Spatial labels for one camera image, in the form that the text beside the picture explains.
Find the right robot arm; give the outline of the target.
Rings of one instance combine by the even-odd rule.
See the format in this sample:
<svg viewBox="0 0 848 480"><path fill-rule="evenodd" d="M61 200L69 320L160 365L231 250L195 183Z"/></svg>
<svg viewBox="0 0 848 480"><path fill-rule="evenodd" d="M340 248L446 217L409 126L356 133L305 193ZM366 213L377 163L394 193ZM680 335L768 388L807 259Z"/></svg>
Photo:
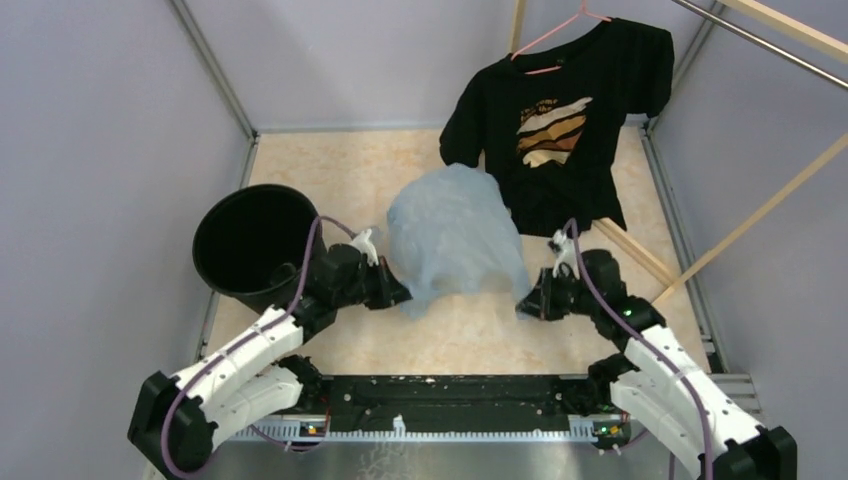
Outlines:
<svg viewBox="0 0 848 480"><path fill-rule="evenodd" d="M554 246L521 300L543 321L586 316L617 353L588 369L586 397L600 412L630 414L694 479L795 479L798 445L740 407L689 356L662 314L631 295L607 250Z"/></svg>

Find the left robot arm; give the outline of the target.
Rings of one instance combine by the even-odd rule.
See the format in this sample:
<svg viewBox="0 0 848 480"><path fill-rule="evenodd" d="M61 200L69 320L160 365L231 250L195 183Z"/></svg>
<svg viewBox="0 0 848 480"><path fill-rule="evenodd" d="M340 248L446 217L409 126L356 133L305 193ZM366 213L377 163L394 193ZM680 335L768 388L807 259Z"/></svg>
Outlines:
<svg viewBox="0 0 848 480"><path fill-rule="evenodd" d="M412 298L384 257L354 243L331 246L293 281L281 302L223 347L142 383L127 438L167 478L196 476L222 443L271 413L314 410L320 374L296 351L339 310L383 310Z"/></svg>

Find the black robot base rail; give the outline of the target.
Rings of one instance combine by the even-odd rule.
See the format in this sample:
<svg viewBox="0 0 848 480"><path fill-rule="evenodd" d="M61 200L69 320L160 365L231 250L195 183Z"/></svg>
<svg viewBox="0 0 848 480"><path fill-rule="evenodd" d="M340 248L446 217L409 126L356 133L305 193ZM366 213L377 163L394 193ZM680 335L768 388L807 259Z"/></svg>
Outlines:
<svg viewBox="0 0 848 480"><path fill-rule="evenodd" d="M633 433L630 416L581 375L329 376L277 414L328 421L333 434L552 432L629 440Z"/></svg>

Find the black trash bin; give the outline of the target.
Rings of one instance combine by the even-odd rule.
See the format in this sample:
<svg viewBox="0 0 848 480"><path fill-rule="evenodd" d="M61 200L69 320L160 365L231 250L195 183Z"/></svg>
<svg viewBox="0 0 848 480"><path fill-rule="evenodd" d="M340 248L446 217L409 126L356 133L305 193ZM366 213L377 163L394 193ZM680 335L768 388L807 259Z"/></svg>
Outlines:
<svg viewBox="0 0 848 480"><path fill-rule="evenodd" d="M279 300L285 282L302 265L318 212L302 192L260 184L213 206L192 245L195 270L215 292L260 314Z"/></svg>

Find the blue plastic trash bag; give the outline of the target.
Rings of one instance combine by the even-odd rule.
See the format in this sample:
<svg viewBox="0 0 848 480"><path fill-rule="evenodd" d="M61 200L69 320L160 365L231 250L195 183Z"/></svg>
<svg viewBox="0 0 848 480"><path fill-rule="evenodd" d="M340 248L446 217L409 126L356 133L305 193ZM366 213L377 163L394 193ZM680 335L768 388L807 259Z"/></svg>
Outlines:
<svg viewBox="0 0 848 480"><path fill-rule="evenodd" d="M412 299L411 318L439 298L532 289L521 236L493 176L462 164L425 173L387 211L389 258Z"/></svg>

